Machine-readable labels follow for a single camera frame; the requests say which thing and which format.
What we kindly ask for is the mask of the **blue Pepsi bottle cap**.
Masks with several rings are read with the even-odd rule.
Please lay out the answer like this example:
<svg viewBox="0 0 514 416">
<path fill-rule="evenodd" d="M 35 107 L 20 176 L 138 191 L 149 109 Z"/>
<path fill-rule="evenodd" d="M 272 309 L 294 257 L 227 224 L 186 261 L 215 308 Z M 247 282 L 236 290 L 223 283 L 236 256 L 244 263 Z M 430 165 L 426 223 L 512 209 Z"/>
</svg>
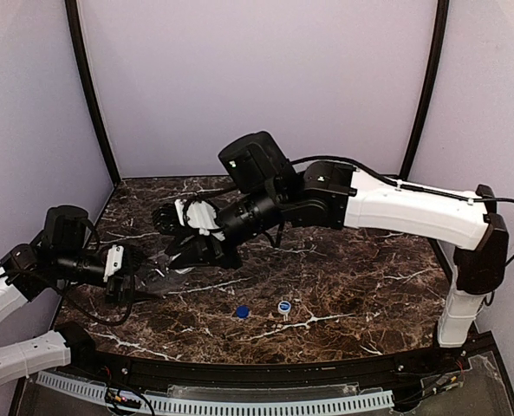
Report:
<svg viewBox="0 0 514 416">
<path fill-rule="evenodd" d="M 250 315 L 250 308 L 247 305 L 239 305 L 235 314 L 238 319 L 247 319 Z"/>
</svg>

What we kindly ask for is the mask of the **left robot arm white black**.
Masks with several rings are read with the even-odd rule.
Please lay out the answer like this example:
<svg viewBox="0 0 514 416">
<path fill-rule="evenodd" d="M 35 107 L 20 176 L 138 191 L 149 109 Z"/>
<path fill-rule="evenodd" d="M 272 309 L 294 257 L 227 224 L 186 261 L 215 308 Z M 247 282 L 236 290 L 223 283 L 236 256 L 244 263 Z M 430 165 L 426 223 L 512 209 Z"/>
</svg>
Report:
<svg viewBox="0 0 514 416">
<path fill-rule="evenodd" d="M 74 309 L 107 327 L 125 323 L 135 303 L 155 299 L 154 294 L 136 289 L 134 273 L 144 259 L 139 250 L 128 244 L 101 243 L 89 250 L 87 235 L 99 236 L 86 210 L 73 205 L 48 209 L 36 237 L 0 260 L 0 323 L 47 289 L 68 299 L 60 283 L 101 288 L 105 302 L 124 307 L 122 317 L 110 321 L 69 300 Z M 85 365 L 94 356 L 95 342 L 87 331 L 66 322 L 36 338 L 0 347 L 0 386 L 50 368 Z"/>
</svg>

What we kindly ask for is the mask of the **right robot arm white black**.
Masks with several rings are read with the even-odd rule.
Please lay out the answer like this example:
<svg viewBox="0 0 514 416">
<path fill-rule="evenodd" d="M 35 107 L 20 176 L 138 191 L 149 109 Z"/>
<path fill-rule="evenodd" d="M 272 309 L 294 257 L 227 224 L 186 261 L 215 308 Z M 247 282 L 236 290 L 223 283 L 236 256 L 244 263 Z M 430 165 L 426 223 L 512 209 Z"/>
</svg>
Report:
<svg viewBox="0 0 514 416">
<path fill-rule="evenodd" d="M 446 191 L 390 179 L 351 159 L 307 158 L 298 172 L 272 136 L 247 134 L 219 160 L 241 199 L 217 209 L 210 198 L 177 200 L 166 227 L 172 270 L 236 269 L 237 249 L 271 228 L 320 226 L 382 229 L 452 244 L 452 283 L 439 318 L 437 342 L 461 347 L 481 302 L 504 279 L 509 232 L 490 187 Z"/>
</svg>

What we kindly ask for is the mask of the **small clear bottle white cap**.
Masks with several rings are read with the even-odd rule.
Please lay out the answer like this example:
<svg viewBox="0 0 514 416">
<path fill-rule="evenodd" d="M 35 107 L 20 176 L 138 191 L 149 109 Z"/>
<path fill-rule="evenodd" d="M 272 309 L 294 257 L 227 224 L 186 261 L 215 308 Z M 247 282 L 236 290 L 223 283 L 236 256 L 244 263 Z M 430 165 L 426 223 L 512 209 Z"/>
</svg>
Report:
<svg viewBox="0 0 514 416">
<path fill-rule="evenodd" d="M 164 252 L 144 259 L 135 272 L 136 289 L 160 292 L 164 295 L 179 291 L 192 268 L 171 270 L 170 259 Z"/>
</svg>

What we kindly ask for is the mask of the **white blue bottle cap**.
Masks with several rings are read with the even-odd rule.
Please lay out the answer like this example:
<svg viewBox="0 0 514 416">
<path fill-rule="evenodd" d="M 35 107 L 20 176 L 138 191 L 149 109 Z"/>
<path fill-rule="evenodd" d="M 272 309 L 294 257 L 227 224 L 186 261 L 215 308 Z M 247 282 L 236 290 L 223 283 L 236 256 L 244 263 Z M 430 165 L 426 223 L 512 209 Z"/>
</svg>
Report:
<svg viewBox="0 0 514 416">
<path fill-rule="evenodd" d="M 287 315 L 291 311 L 291 303 L 288 301 L 281 301 L 277 305 L 277 310 L 282 315 Z"/>
</svg>

